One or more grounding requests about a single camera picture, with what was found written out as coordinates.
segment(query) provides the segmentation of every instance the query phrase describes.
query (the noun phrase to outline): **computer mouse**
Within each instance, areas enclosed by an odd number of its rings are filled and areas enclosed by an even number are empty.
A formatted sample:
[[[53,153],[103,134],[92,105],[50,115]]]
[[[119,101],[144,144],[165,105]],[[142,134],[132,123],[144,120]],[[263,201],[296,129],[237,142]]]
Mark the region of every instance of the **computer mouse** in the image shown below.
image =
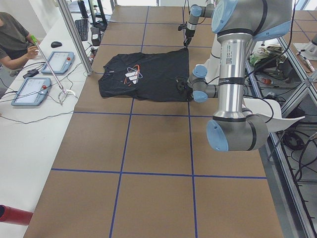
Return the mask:
[[[60,47],[60,46],[62,46],[62,43],[59,42],[59,41],[53,41],[53,42],[51,43],[51,47],[52,47],[52,48],[56,48],[56,47]]]

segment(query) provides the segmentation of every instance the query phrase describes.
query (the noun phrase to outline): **man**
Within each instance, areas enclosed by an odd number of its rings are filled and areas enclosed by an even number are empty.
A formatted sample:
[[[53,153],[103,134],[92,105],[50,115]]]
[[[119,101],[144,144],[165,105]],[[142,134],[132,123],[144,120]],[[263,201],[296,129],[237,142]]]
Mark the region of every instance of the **man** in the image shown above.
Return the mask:
[[[31,34],[13,16],[0,12],[0,63],[16,70],[37,55]]]

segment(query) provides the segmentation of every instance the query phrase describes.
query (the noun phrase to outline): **green clip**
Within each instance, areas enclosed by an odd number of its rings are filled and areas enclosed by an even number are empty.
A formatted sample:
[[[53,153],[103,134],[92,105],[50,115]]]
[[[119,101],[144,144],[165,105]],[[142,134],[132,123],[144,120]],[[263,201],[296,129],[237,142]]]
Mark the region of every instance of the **green clip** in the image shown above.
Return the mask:
[[[37,42],[37,40],[36,40],[36,38],[35,38],[35,36],[31,36],[31,38],[32,38],[32,41],[34,42],[34,43],[36,43]]]

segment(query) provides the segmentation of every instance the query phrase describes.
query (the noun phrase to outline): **black keyboard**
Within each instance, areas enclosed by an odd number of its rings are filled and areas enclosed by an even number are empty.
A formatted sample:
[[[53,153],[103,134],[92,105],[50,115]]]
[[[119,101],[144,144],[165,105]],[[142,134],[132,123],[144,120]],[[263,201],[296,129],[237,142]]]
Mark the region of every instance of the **black keyboard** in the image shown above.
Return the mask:
[[[75,20],[75,26],[77,28],[81,41],[88,40],[88,19]]]

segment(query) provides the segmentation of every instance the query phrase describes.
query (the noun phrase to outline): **blue and white device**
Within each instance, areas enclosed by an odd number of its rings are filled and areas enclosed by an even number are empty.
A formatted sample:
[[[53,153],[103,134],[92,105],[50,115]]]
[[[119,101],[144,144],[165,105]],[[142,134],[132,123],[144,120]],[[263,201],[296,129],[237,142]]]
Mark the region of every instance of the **blue and white device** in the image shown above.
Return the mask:
[[[38,106],[45,99],[50,87],[50,78],[25,78],[11,105]]]
[[[53,51],[48,58],[48,62],[55,74],[64,74],[66,71],[68,71],[71,64],[73,63],[73,60],[74,52],[65,51]],[[41,73],[52,74],[47,64],[44,65]]]

